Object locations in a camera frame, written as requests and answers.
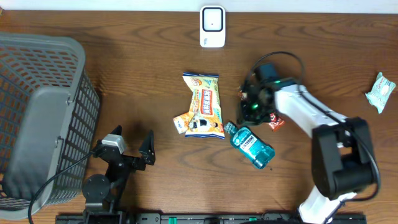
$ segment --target wire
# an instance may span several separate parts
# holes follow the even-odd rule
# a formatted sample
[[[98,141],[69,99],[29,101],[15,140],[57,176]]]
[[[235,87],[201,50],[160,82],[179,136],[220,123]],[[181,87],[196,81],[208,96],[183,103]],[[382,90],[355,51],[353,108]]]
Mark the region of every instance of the wire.
[[[264,56],[262,56],[250,69],[249,73],[248,73],[248,77],[245,79],[244,82],[244,86],[246,86],[249,82],[249,79],[254,71],[254,69],[257,67],[257,65],[262,62],[265,58],[271,56],[271,55],[275,55],[275,54],[285,54],[285,55],[289,55],[292,56],[293,58],[297,59],[297,61],[299,62],[300,66],[301,66],[301,75],[299,77],[298,83],[297,83],[297,91],[300,94],[300,96],[307,101],[308,103],[310,103],[313,107],[315,107],[316,109],[318,109],[319,111],[321,111],[323,114],[325,114],[327,117],[329,117],[330,119],[332,119],[333,121],[335,121],[336,123],[338,123],[339,125],[341,125],[346,131],[348,131],[350,133],[350,135],[357,141],[360,143],[360,145],[362,145],[366,155],[369,157],[369,160],[371,161],[371,165],[374,169],[374,173],[375,173],[375,178],[376,178],[376,189],[373,192],[372,195],[368,196],[368,197],[364,197],[364,198],[352,198],[352,199],[346,199],[346,200],[342,200],[339,204],[339,206],[335,209],[335,211],[332,212],[332,214],[325,219],[324,223],[326,223],[331,217],[333,217],[337,211],[346,203],[346,202],[364,202],[367,200],[371,200],[373,199],[380,191],[380,187],[381,187],[381,178],[380,178],[380,171],[379,168],[377,166],[376,160],[374,159],[374,156],[371,154],[369,148],[367,147],[367,145],[365,144],[365,142],[355,133],[353,132],[347,125],[345,125],[345,123],[341,122],[339,119],[337,119],[336,117],[334,117],[333,115],[330,114],[329,111],[325,111],[324,109],[322,109],[321,107],[319,107],[318,105],[316,105],[314,102],[312,102],[311,100],[309,100],[305,95],[304,92],[300,89],[300,86],[303,83],[303,79],[305,76],[305,66],[303,61],[301,60],[300,57],[298,57],[297,55],[290,53],[290,52],[284,52],[284,51],[278,51],[278,52],[271,52],[269,54],[266,54]]]
[[[64,170],[62,170],[61,172],[59,172],[58,174],[55,174],[54,176],[52,176],[51,178],[49,178],[48,181],[46,181],[46,183],[44,183],[40,189],[36,192],[36,194],[33,196],[32,200],[30,201],[29,204],[29,208],[27,210],[27,217],[29,219],[29,223],[30,224],[34,224],[33,223],[33,219],[32,219],[32,207],[33,204],[35,203],[35,201],[37,200],[37,198],[39,197],[39,195],[42,193],[42,191],[44,190],[44,188],[51,183],[51,181],[55,180],[57,177],[59,177],[60,175],[62,175],[63,173],[65,173],[66,171],[74,168],[75,166],[77,166],[79,163],[83,162],[85,159],[89,158],[92,154],[94,154],[94,151],[89,152],[87,155],[83,156],[83,158],[81,158],[80,160],[76,161],[74,164],[68,166],[67,168],[65,168]]]

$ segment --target white background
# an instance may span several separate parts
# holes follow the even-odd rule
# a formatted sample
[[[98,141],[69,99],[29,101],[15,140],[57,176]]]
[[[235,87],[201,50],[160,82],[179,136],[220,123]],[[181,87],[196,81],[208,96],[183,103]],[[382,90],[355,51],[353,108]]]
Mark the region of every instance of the white background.
[[[221,5],[228,12],[398,13],[398,0],[0,0],[3,9],[196,11]]]

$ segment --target wooden table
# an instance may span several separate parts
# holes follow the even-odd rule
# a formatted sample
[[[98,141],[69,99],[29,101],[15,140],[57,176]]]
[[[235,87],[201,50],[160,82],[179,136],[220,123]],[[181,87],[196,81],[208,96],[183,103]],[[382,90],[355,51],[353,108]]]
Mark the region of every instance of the wooden table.
[[[96,139],[121,124],[127,153],[138,155],[144,136],[154,130],[155,166],[132,175],[123,195],[124,205],[140,211],[263,213],[294,210],[307,198],[313,187],[310,139],[290,119],[276,133],[267,124],[252,128],[276,151],[264,170],[254,169],[228,140],[184,138],[172,122],[188,111],[192,96],[184,71],[220,75],[226,122],[236,119],[236,90],[251,65],[272,51],[294,52],[306,63],[304,84],[315,97],[368,121],[381,193],[342,211],[364,212],[368,223],[385,224],[398,219],[397,90],[382,114],[364,93],[377,72],[398,83],[397,28],[398,16],[391,15],[228,13],[225,47],[203,49],[199,13],[4,11],[0,17],[1,31],[69,36],[84,46],[86,70],[103,98]],[[291,58],[270,60],[282,76],[298,76]],[[91,158],[86,176],[106,168]],[[56,215],[81,213],[84,207],[80,195],[43,208],[34,220],[53,223]]]

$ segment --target mouthwash bottle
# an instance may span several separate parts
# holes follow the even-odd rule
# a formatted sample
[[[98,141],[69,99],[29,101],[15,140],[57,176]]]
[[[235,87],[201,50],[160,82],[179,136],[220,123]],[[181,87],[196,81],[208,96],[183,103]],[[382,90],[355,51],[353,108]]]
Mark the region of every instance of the mouthwash bottle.
[[[256,168],[263,169],[275,156],[274,149],[261,141],[249,128],[238,129],[234,123],[228,122],[224,130],[231,135],[231,145],[239,149]]]

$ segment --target laundry basket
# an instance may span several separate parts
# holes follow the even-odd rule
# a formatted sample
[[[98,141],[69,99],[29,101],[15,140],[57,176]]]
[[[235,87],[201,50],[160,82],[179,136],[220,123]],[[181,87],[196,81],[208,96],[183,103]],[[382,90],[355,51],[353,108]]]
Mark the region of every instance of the laundry basket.
[[[0,33],[0,218],[26,218],[40,186],[90,150],[100,101],[84,64],[71,38]],[[32,211],[75,197],[85,167],[55,179]]]

